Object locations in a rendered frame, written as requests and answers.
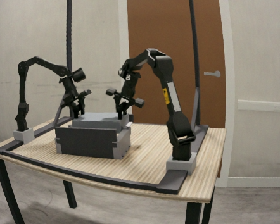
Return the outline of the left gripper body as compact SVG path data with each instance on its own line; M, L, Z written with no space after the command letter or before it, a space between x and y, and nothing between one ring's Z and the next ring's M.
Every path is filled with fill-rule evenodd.
M145 104L145 101L140 98L137 98L137 99L132 98L135 87L136 86L124 83L121 93L117 92L117 89L110 87L109 89L106 90L106 95L108 95L108 96L114 95L115 99L120 99L120 98L126 99L129 101L129 104L132 104L132 105L135 104L135 106L142 108Z

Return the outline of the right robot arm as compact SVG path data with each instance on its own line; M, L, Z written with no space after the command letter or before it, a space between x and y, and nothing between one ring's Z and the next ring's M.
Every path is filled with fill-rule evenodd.
M23 132L27 129L27 122L26 122L26 115L28 114L29 111L29 104L26 102L26 76L27 72L29 70L29 67L32 66L33 64L38 64L41 65L47 69L52 70L55 72L60 77L70 76L70 77L65 77L63 79L60 78L59 83L63 83L63 86L65 89L69 88L70 86L74 85L74 82L80 82L84 79L86 79L86 75L84 74L82 68L79 68L78 70L75 70L74 72L70 71L66 66L61 66L54 64L52 62L49 62L45 59L39 58L38 56L34 56L33 58L26 60L26 61L21 61L18 64L18 74L20 76L20 102L18 105L18 114L15 118L17 121L17 126L18 129L16 131ZM68 71L67 71L68 70ZM71 73L72 72L72 73ZM72 80L73 78L73 80ZM65 104L73 100L73 96L75 97L76 94L72 89L69 89L70 92L65 92L65 96L63 97L63 101Z

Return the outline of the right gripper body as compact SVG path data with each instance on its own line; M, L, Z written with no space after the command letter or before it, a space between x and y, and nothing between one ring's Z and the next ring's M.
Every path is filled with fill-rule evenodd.
M78 100L81 100L81 99L83 99L85 96L89 95L89 93L92 93L90 89L87 89L87 90L85 90L85 91L83 91L83 92L81 92L81 93L78 93L76 88L77 88L77 87L76 87L75 85L72 85L72 86L70 86L69 88L65 89L65 92L70 92L69 89L72 89L72 90L75 92L77 98L73 97L73 100L70 101L70 102L68 102L67 104L65 104L65 102L61 103L61 104L60 104L60 108L61 108L61 109L64 108L64 107L66 107L66 106L69 106L69 105L73 104L73 102L74 102L75 100L77 100L77 99L78 99Z

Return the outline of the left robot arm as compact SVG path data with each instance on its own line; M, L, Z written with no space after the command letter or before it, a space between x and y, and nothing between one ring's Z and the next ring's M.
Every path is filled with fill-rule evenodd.
M172 160L189 161L192 156L191 143L195 142L196 136L188 118L181 109L172 78L174 70L172 58L157 49L145 49L144 52L135 58L125 60L124 67L119 69L118 75L125 80L125 83L136 86L138 78L141 78L141 76L139 72L134 72L134 70L140 70L146 62L152 68L153 73L160 79L169 111L169 120L166 122L166 126L170 143L173 146ZM127 70L127 72L124 70ZM189 138L178 139L185 136Z

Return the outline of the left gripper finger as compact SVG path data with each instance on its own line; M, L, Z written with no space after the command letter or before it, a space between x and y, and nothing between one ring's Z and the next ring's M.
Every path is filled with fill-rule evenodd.
M134 105L134 104L133 104ZM125 109L124 109L124 112L123 112L123 114L122 115L124 115L124 113L127 111L127 109L130 107L130 106L133 106L132 104L129 104L129 103L127 103L126 104L126 107L125 107Z
M115 100L115 106L117 107L120 104L121 98L120 99L113 98L113 99Z

